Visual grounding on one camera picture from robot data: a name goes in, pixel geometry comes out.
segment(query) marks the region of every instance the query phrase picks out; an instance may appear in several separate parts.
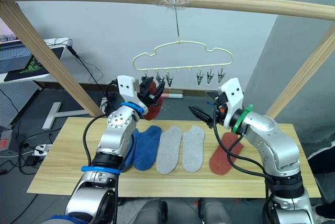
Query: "gray sock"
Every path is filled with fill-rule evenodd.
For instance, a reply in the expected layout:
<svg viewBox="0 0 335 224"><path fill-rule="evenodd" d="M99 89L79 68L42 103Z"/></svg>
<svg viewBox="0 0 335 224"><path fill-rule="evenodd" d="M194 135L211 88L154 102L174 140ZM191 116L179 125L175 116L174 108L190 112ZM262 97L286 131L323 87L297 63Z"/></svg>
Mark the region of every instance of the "gray sock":
<svg viewBox="0 0 335 224"><path fill-rule="evenodd" d="M181 140L182 131L177 126L171 126L169 130L161 134L156 159L157 172L168 174L176 167Z"/></svg>
<svg viewBox="0 0 335 224"><path fill-rule="evenodd" d="M203 164L204 137L205 132L199 126L183 132L183 166L190 173L198 171Z"/></svg>

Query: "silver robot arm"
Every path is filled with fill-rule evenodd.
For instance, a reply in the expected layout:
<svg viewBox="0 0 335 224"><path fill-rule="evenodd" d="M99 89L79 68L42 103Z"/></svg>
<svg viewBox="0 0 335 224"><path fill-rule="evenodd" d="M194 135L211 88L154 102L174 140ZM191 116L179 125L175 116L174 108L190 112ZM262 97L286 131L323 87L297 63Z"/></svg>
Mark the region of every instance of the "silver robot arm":
<svg viewBox="0 0 335 224"><path fill-rule="evenodd" d="M266 182L272 192L268 211L272 223L314 224L307 190L300 174L299 149L295 141L283 133L277 122L252 112L252 106L242 108L243 93L237 78L230 79L219 93L208 92L216 102L216 122L234 133L244 135L257 149L266 174L272 182ZM192 113L211 128L213 119L197 107Z"/></svg>
<svg viewBox="0 0 335 224"><path fill-rule="evenodd" d="M110 223L116 215L118 176L129 152L132 133L141 115L162 94L164 82L154 95L147 90L152 77L146 77L141 86L137 79L118 76L120 95L125 100L121 107L107 118L107 129L103 133L96 154L89 166L83 166L84 174L77 183L64 216L54 216L43 224Z"/></svg>

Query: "laptop screen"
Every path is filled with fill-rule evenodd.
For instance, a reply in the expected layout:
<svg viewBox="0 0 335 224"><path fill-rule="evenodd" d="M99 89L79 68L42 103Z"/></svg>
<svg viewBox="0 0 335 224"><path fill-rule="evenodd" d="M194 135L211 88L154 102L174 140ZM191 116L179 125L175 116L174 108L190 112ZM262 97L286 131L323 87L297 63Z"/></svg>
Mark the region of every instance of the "laptop screen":
<svg viewBox="0 0 335 224"><path fill-rule="evenodd" d="M0 44L4 46L9 44L16 44L16 42L20 42L20 40L0 18Z"/></svg>

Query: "wooden frame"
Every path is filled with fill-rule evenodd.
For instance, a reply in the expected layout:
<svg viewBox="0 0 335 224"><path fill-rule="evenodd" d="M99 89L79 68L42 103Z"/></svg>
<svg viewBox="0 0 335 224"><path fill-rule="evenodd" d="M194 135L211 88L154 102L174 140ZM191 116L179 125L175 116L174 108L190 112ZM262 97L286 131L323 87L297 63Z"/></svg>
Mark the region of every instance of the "wooden frame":
<svg viewBox="0 0 335 224"><path fill-rule="evenodd" d="M59 59L45 45L34 27L15 4L14 1L94 1L156 4L157 0L0 0L0 17L26 47L35 55L43 66L71 94L71 96L91 116L101 114L100 109L81 88ZM268 13L288 16L309 17L325 20L335 20L335 7L314 3L289 0L191 0L187 7L226 9L244 12ZM324 35L320 44L297 71L276 101L267 111L267 115L276 117L282 109L300 91L305 83L313 76L324 61L335 50L335 24Z"/></svg>

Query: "wooden table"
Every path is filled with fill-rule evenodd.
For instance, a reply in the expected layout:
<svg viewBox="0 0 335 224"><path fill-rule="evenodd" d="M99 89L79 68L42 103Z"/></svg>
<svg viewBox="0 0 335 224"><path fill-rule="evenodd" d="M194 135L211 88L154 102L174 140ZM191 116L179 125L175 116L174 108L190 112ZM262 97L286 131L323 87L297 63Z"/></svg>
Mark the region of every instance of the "wooden table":
<svg viewBox="0 0 335 224"><path fill-rule="evenodd" d="M58 134L51 150L43 161L28 188L29 193L71 195L80 179L82 165L87 165L87 158L82 144L82 134L91 118L68 118ZM241 173L231 169L226 175L214 174L208 165L213 152L218 147L214 132L201 121L178 120L140 120L139 131L145 131L150 125L156 125L163 131L175 125L188 131L192 125L200 126L205 131L204 161L201 169L195 173L184 170L182 165L183 145L180 147L177 167L168 175L156 171L156 165L147 171L138 171L134 167L120 176L120 197L265 197L264 179ZM308 165L306 156L298 140L292 124L280 124L283 132L290 135L297 143L300 151L301 174L309 197L320 197L318 187ZM94 156L102 133L106 129L106 119L94 122L87 133L87 144ZM219 134L227 130L219 127ZM243 139L244 145L240 155L260 162L256 149ZM253 171L260 169L246 161L236 160L236 164Z"/></svg>

